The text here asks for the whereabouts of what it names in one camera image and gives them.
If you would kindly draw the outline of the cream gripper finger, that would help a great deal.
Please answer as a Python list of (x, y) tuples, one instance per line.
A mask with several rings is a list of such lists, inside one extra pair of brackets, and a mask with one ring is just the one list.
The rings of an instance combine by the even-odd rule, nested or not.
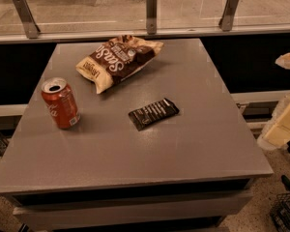
[(281, 148), (290, 141), (290, 95), (282, 98), (257, 138), (264, 150)]

